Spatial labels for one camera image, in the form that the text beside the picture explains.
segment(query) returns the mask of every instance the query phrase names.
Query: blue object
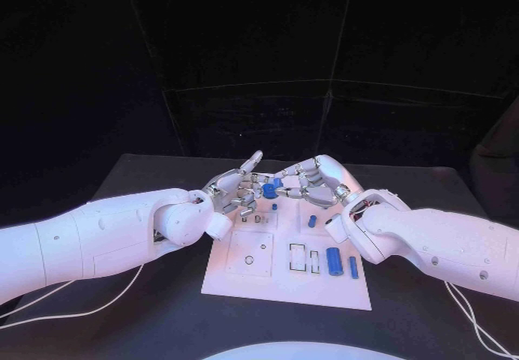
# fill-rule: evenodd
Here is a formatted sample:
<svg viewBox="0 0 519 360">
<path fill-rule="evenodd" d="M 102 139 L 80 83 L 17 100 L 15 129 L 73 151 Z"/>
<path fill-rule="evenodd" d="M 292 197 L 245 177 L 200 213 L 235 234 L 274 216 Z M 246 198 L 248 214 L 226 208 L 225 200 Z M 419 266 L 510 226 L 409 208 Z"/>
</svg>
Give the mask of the blue object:
<svg viewBox="0 0 519 360">
<path fill-rule="evenodd" d="M 343 263 L 340 262 L 340 252 L 337 247 L 325 249 L 327 272 L 331 276 L 340 276 L 343 272 Z"/>
<path fill-rule="evenodd" d="M 357 279 L 359 278 L 359 273 L 357 273 L 357 260 L 354 259 L 354 256 L 348 257 L 348 267 L 351 269 L 351 278 Z"/>
<path fill-rule="evenodd" d="M 315 227 L 317 216 L 311 215 L 308 220 L 308 227 Z"/>
<path fill-rule="evenodd" d="M 265 199 L 275 199 L 278 197 L 278 194 L 275 193 L 275 189 L 281 188 L 284 186 L 284 183 L 281 182 L 279 178 L 274 178 L 274 184 L 263 184 L 262 187 L 262 197 Z"/>
</svg>

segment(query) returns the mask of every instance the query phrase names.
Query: robotic hand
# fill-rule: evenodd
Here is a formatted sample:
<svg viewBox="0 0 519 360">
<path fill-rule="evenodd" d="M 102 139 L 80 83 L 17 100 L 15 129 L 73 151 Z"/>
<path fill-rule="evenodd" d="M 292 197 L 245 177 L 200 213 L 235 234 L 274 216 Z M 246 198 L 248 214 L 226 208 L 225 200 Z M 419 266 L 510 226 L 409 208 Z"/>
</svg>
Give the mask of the robotic hand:
<svg viewBox="0 0 519 360">
<path fill-rule="evenodd" d="M 279 196 L 317 206 L 343 205 L 325 222 L 337 243 L 348 240 L 373 264 L 399 255 L 429 276 L 519 301 L 519 231 L 488 220 L 423 208 L 410 210 L 387 190 L 363 191 L 351 174 L 320 155 L 275 174 L 298 176 Z"/>
<path fill-rule="evenodd" d="M 37 223 L 0 229 L 0 304 L 63 281 L 126 271 L 188 246 L 203 232 L 219 240 L 237 206 L 253 213 L 262 152 L 217 175 L 201 190 L 165 189 L 86 203 Z"/>
</svg>

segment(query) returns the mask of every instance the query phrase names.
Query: gray table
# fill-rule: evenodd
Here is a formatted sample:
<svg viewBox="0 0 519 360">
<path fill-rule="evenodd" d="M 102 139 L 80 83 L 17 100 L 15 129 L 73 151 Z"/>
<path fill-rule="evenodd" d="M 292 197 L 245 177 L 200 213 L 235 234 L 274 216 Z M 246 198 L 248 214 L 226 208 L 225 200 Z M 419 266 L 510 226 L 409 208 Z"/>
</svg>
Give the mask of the gray table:
<svg viewBox="0 0 519 360">
<path fill-rule="evenodd" d="M 125 154 L 95 199 L 164 188 L 201 188 L 239 160 Z M 256 171 L 288 163 L 263 160 Z M 347 165 L 364 188 L 387 188 L 410 208 L 431 207 L 484 217 L 457 172 L 448 168 Z M 268 341 L 347 344 L 406 359 L 496 359 L 449 299 L 444 283 L 393 256 L 363 262 L 373 310 L 348 310 L 248 298 L 201 295 L 210 238 L 144 266 L 124 297 L 102 312 L 34 322 L 0 331 L 1 359 L 199 359 Z M 135 270 L 76 281 L 8 319 L 88 311 L 125 287 Z M 519 353 L 519 303 L 464 291 L 478 321 Z M 37 296 L 23 297 L 21 304 Z"/>
</svg>

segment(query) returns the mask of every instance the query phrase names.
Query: test board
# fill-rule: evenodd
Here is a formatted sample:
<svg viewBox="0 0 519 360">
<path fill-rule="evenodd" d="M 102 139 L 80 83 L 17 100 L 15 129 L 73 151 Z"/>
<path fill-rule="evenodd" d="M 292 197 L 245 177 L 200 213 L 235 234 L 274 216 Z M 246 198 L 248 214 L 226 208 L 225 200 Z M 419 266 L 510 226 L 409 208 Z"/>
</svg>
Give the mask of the test board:
<svg viewBox="0 0 519 360">
<path fill-rule="evenodd" d="M 297 177 L 282 183 L 299 186 Z M 350 241 L 337 244 L 324 230 L 325 221 L 341 210 L 340 204 L 323 209 L 302 199 L 278 196 L 256 200 L 256 212 L 246 221 L 239 210 L 230 212 L 233 227 L 222 241 L 213 241 L 201 293 L 370 310 L 357 250 Z M 308 227 L 311 215 L 317 217 L 314 228 Z M 327 248 L 338 248 L 340 276 L 327 271 Z M 348 257 L 356 258 L 357 279 Z"/>
</svg>

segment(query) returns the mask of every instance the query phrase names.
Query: wire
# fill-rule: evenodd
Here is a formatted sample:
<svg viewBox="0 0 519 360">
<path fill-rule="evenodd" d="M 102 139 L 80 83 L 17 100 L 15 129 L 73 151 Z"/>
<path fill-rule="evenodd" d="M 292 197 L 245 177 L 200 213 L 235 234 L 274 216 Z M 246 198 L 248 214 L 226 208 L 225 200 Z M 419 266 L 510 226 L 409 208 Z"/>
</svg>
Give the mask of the wire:
<svg viewBox="0 0 519 360">
<path fill-rule="evenodd" d="M 141 269 L 142 266 L 139 266 L 138 271 L 135 273 L 135 276 L 132 277 L 129 284 L 126 285 L 126 287 L 124 288 L 122 292 L 114 297 L 114 299 L 111 300 L 111 302 L 108 302 L 108 304 L 103 304 L 98 309 L 89 311 L 88 313 L 70 313 L 67 315 L 53 315 L 53 316 L 41 316 L 41 317 L 34 317 L 33 319 L 27 319 L 24 321 L 18 321 L 18 322 L 13 322 L 11 324 L 7 324 L 4 326 L 0 326 L 0 330 L 4 328 L 10 328 L 11 326 L 17 326 L 21 325 L 24 323 L 30 323 L 31 321 L 39 321 L 39 320 L 50 320 L 50 319 L 66 319 L 67 317 L 85 317 L 86 315 L 92 315 L 93 313 L 96 313 L 98 311 L 101 311 L 103 308 L 106 308 L 108 306 L 111 306 L 111 304 L 114 304 L 114 302 L 116 301 L 116 299 L 124 295 L 124 293 L 126 292 L 126 290 L 129 289 L 129 286 L 132 285 L 132 283 L 135 282 L 135 279 L 138 277 L 138 274 L 141 273 Z M 56 290 L 53 290 L 50 293 L 56 292 L 59 289 L 62 289 L 69 283 L 66 283 L 60 288 L 57 288 Z"/>
<path fill-rule="evenodd" d="M 460 309 L 462 310 L 464 312 L 464 315 L 467 316 L 468 320 L 471 321 L 472 323 L 472 330 L 475 331 L 475 336 L 477 336 L 477 339 L 478 339 L 478 342 L 481 343 L 481 345 L 485 347 L 485 349 L 493 353 L 496 354 L 497 356 L 503 356 L 504 358 L 509 358 L 509 359 L 519 359 L 519 355 L 511 355 L 510 352 L 503 348 L 503 346 L 500 345 L 500 343 L 496 341 L 496 339 L 488 335 L 488 333 L 484 331 L 484 329 L 481 328 L 481 326 L 478 325 L 477 321 L 475 321 L 475 315 L 474 315 L 474 311 L 472 311 L 472 307 L 470 306 L 470 303 L 468 303 L 468 300 L 467 298 L 464 297 L 464 295 L 461 294 L 461 291 L 457 289 L 457 286 L 452 284 L 452 283 L 448 283 L 447 281 L 444 281 L 445 283 L 445 287 L 447 287 L 447 291 L 448 293 L 451 294 L 451 298 L 454 299 L 457 305 L 460 306 Z M 448 287 L 451 286 L 451 288 L 455 290 L 455 292 L 460 294 L 460 297 L 462 298 L 464 300 L 464 303 L 467 304 L 467 308 L 468 308 L 468 311 L 470 311 L 470 315 L 468 315 L 468 312 L 465 310 L 465 308 L 462 307 L 461 303 L 460 303 L 460 300 L 457 299 L 457 297 L 454 296 L 454 293 L 451 291 L 451 288 Z M 488 338 L 488 340 L 494 343 L 494 345 L 501 349 L 503 352 L 497 352 L 494 351 L 483 342 L 483 339 L 481 339 L 481 335 L 478 333 L 483 333 L 485 335 L 485 337 Z"/>
<path fill-rule="evenodd" d="M 40 298 L 37 298 L 34 301 L 28 302 L 23 307 L 18 307 L 15 310 L 10 311 L 8 313 L 4 313 L 2 315 L 0 315 L 0 319 L 2 317 L 8 317 L 8 315 L 11 315 L 13 313 L 17 313 L 20 310 L 23 310 L 24 308 L 27 308 L 30 305 L 36 304 L 40 300 L 43 300 L 49 295 L 52 295 L 53 293 L 56 293 L 56 291 L 59 291 L 64 286 L 70 285 L 73 283 L 73 280 L 69 281 L 67 283 L 64 283 L 60 287 L 56 287 L 56 289 L 53 289 L 50 292 L 47 292 Z"/>
</svg>

